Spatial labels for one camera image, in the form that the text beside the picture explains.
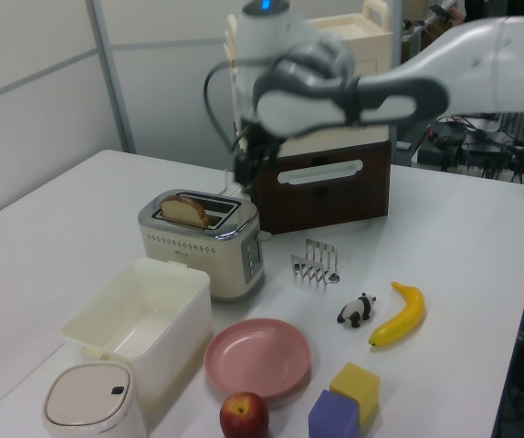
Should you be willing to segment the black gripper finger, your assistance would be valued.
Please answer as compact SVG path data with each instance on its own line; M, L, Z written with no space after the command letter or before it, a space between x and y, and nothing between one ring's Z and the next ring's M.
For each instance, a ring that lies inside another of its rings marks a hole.
M249 164L249 185L253 186L265 163L264 155L252 156Z
M251 183L251 162L249 157L239 152L234 159L234 176L235 182L240 185L249 185Z

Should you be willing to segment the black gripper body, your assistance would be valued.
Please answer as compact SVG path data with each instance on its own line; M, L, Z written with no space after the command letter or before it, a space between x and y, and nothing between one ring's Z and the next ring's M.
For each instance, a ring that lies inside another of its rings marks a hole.
M271 165L276 163L282 139L266 131L258 122L241 119L242 139L240 146L251 164L261 164L268 160Z

